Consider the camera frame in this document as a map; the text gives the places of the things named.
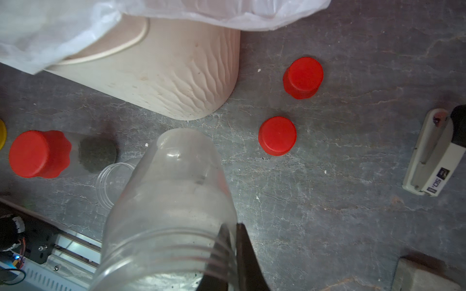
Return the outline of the clear plastic jar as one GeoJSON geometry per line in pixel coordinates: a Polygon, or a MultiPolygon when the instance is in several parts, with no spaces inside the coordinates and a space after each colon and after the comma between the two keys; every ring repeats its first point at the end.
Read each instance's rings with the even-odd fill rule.
{"type": "Polygon", "coordinates": [[[106,220],[93,291],[236,291],[237,212],[212,140],[163,133],[106,220]]]}
{"type": "Polygon", "coordinates": [[[107,210],[114,207],[140,160],[116,162],[102,170],[96,183],[97,198],[102,207],[107,210]]]}

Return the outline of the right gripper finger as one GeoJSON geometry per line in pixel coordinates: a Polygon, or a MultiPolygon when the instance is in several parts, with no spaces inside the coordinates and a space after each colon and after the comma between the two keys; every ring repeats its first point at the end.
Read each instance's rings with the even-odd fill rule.
{"type": "Polygon", "coordinates": [[[222,224],[207,260],[198,291],[269,291],[246,226],[236,224],[235,237],[222,224]]]}

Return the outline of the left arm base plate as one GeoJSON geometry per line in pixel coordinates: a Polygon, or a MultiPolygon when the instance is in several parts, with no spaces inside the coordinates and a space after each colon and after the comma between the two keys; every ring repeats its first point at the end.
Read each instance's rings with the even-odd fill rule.
{"type": "Polygon", "coordinates": [[[14,252],[44,264],[59,230],[49,223],[14,208],[1,205],[1,252],[14,252]]]}

